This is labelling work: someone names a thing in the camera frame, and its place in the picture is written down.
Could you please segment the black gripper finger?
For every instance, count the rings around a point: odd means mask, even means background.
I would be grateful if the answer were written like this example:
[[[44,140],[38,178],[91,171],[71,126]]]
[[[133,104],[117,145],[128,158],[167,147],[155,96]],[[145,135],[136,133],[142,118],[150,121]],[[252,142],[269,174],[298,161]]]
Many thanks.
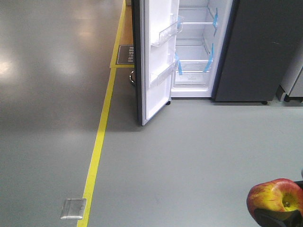
[[[272,211],[255,209],[256,222],[261,227],[302,227],[303,217],[299,210],[294,211]]]

